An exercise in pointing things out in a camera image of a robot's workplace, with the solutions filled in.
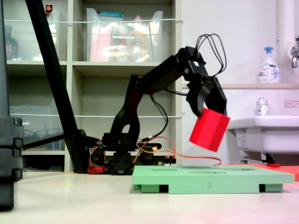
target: green tray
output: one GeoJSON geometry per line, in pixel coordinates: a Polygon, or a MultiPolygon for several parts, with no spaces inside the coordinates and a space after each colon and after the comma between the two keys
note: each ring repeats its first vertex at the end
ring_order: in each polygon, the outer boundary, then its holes
{"type": "Polygon", "coordinates": [[[282,192],[293,174],[254,166],[135,166],[134,190],[171,194],[282,192]]]}

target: table surface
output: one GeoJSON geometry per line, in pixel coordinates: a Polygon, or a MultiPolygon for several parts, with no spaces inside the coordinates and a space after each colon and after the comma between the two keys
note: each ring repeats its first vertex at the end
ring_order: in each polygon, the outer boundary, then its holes
{"type": "Polygon", "coordinates": [[[299,182],[283,193],[140,194],[131,176],[24,173],[0,224],[298,224],[299,182]]]}

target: shelf board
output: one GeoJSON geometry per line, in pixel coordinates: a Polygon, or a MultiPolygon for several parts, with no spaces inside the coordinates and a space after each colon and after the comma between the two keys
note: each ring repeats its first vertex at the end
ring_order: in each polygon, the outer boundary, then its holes
{"type": "Polygon", "coordinates": [[[83,0],[90,4],[122,4],[122,5],[169,5],[172,0],[83,0]]]}
{"type": "Polygon", "coordinates": [[[64,151],[58,151],[58,150],[22,151],[22,155],[64,155],[64,151]]]}
{"type": "Polygon", "coordinates": [[[83,77],[129,78],[132,74],[145,75],[160,63],[73,62],[83,77]]]}
{"type": "MultiPolygon", "coordinates": [[[[262,83],[262,84],[221,84],[223,89],[299,89],[299,84],[288,83],[262,83]]],[[[183,89],[188,89],[187,84],[183,84],[183,89]]]]}
{"type": "MultiPolygon", "coordinates": [[[[66,76],[66,61],[61,61],[63,76],[66,76]]],[[[46,77],[43,62],[40,61],[7,61],[7,72],[10,77],[46,77]]]]}
{"type": "MultiPolygon", "coordinates": [[[[110,151],[106,151],[106,156],[112,156],[113,153],[115,152],[110,152],[110,151]]],[[[131,153],[131,156],[136,156],[137,155],[137,152],[130,152],[131,153]]],[[[156,156],[167,156],[169,154],[169,152],[159,152],[159,153],[154,153],[154,155],[156,156]]]]}

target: pipe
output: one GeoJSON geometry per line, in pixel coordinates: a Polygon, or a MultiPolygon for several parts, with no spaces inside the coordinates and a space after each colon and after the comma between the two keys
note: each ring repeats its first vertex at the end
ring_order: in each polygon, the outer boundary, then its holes
{"type": "Polygon", "coordinates": [[[294,74],[296,73],[292,69],[292,60],[288,56],[288,51],[295,46],[295,2],[296,0],[277,0],[279,36],[277,63],[283,83],[293,83],[294,74]]]}

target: pump bottle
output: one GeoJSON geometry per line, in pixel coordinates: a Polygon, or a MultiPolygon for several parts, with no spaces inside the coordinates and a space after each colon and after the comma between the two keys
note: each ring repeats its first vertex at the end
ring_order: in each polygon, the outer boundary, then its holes
{"type": "Polygon", "coordinates": [[[280,71],[277,64],[272,57],[273,47],[266,47],[263,49],[266,51],[267,57],[261,65],[260,72],[258,74],[259,83],[280,83],[280,71]]]}

